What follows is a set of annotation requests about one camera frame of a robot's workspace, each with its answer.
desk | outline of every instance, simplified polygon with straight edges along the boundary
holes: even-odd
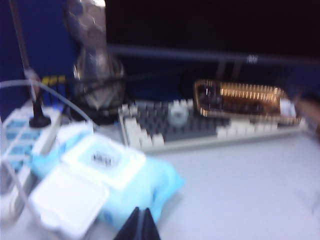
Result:
[[[163,240],[319,240],[320,144],[293,135],[158,155],[173,164],[184,187],[166,204]],[[116,231],[98,222],[90,240]],[[24,209],[3,240],[48,240]]]

computer monitor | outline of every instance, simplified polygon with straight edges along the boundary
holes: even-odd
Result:
[[[108,0],[120,55],[242,63],[320,63],[319,0]]]

power strip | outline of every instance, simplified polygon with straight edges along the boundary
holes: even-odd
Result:
[[[51,124],[44,128],[29,127],[33,109],[28,106],[15,109],[3,123],[7,145],[1,158],[12,163],[27,194],[30,193],[36,178],[22,162],[29,160],[31,155],[44,155],[51,149],[61,121],[61,113],[52,107],[43,108],[43,113],[51,119]],[[24,202],[16,186],[8,186],[7,190],[1,191],[0,207],[1,223],[13,221],[21,213]]]

black object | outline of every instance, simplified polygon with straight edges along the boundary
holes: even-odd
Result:
[[[249,64],[320,62],[320,1],[108,0],[107,6],[110,53]]]
[[[33,117],[29,120],[29,126],[31,128],[44,128],[51,124],[50,117],[45,116],[42,107],[41,101],[37,99],[32,102],[33,105]]]
[[[149,208],[140,211],[136,207],[114,240],[160,240]]]

white plastic lid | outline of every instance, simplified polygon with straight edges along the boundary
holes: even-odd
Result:
[[[44,226],[81,239],[108,196],[105,186],[88,181],[61,164],[40,182],[30,200]]]

